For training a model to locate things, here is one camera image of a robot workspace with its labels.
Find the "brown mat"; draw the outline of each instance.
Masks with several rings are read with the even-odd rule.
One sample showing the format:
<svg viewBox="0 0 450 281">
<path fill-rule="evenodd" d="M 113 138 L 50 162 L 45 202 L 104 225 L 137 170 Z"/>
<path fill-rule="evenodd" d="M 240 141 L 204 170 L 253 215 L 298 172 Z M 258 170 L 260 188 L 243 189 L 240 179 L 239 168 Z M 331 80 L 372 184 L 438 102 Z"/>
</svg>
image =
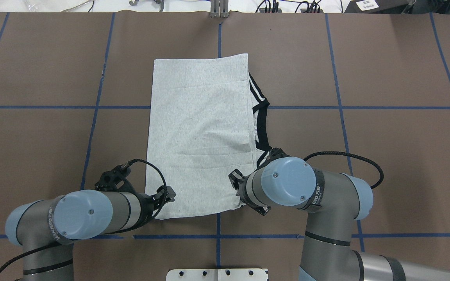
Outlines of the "brown mat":
<svg viewBox="0 0 450 281">
<path fill-rule="evenodd" d="M 0 14 L 0 265 L 21 251 L 4 235 L 14 208 L 92 189 L 103 171 L 145 157 L 154 59 L 249 53 L 271 103 L 271 146 L 297 157 L 348 150 L 383 167 L 352 248 L 450 269 L 450 16 L 208 16 Z M 342 157 L 310 164 L 350 173 Z M 351 169 L 377 180 L 365 163 Z M 130 176 L 140 191 L 144 171 Z M 294 281 L 306 216 L 241 208 L 79 242 L 76 280 L 264 267 L 273 281 Z M 21 270 L 20 261 L 0 280 Z"/>
</svg>

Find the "white floor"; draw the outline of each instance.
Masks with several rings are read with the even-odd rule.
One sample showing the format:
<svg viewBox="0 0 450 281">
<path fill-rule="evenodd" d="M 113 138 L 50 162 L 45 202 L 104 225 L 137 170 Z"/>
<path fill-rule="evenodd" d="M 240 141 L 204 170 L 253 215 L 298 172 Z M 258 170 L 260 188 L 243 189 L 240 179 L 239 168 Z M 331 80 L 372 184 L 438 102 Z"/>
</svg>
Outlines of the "white floor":
<svg viewBox="0 0 450 281">
<path fill-rule="evenodd" d="M 0 0 L 0 11 L 62 11 L 74 7 L 80 3 L 91 0 Z M 261 0 L 229 0 L 229 9 L 232 11 L 255 12 Z M 343 9 L 346 9 L 350 0 L 343 0 Z M 164 11 L 209 11 L 210 2 L 207 0 L 164 0 Z M 282 12 L 294 12 L 297 3 L 281 0 L 279 8 Z M 341 13 L 339 0 L 320 0 L 320 6 L 326 13 Z M 91 7 L 91 2 L 78 7 L 73 11 L 86 12 Z M 131 6 L 129 0 L 96 0 L 92 11 L 112 12 L 130 9 L 132 11 L 159 11 L 159 5 L 153 0 L 139 0 L 138 5 Z"/>
</svg>

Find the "white label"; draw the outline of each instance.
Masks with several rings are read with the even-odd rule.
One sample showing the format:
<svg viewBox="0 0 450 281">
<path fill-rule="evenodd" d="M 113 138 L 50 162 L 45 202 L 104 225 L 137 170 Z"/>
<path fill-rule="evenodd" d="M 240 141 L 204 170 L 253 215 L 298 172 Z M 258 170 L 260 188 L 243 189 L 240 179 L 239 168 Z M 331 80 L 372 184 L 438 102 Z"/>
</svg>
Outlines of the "white label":
<svg viewBox="0 0 450 281">
<path fill-rule="evenodd" d="M 357 6 L 359 6 L 359 9 L 361 9 L 361 11 L 367 11 L 367 10 L 376 9 L 376 8 L 380 7 L 380 6 L 378 6 L 378 4 L 376 4 L 375 0 L 359 1 L 359 2 L 357 2 Z"/>
</svg>

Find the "plastic wrap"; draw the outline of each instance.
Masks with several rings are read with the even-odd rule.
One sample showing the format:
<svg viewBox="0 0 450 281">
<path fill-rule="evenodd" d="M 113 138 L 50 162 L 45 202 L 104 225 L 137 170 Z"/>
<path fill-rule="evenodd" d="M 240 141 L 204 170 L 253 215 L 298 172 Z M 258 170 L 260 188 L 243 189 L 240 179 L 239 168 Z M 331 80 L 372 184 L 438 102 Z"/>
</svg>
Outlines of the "plastic wrap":
<svg viewBox="0 0 450 281">
<path fill-rule="evenodd" d="M 58 12 L 76 9 L 93 0 L 22 0 L 29 11 Z"/>
</svg>

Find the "gray robotic arm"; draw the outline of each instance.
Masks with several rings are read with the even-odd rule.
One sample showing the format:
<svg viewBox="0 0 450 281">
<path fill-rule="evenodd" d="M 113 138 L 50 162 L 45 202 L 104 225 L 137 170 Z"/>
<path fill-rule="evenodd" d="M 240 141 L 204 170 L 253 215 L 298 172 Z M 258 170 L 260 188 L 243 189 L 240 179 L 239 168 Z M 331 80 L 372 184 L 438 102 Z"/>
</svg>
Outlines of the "gray robotic arm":
<svg viewBox="0 0 450 281">
<path fill-rule="evenodd" d="M 262 215 L 271 206 L 309 212 L 300 281 L 450 281 L 450 271 L 350 249 L 355 219 L 373 206 L 373 192 L 360 178 L 320 171 L 273 149 L 249 176 L 229 175 L 241 201 Z"/>
<path fill-rule="evenodd" d="M 163 181 L 157 194 L 138 193 L 127 181 L 129 167 L 135 162 L 157 170 Z M 32 253 L 23 258 L 22 280 L 73 281 L 72 243 L 139 228 L 174 197 L 175 192 L 155 166 L 135 159 L 103 173 L 95 190 L 71 192 L 16 208 L 7 219 L 5 232 L 10 242 Z"/>
</svg>

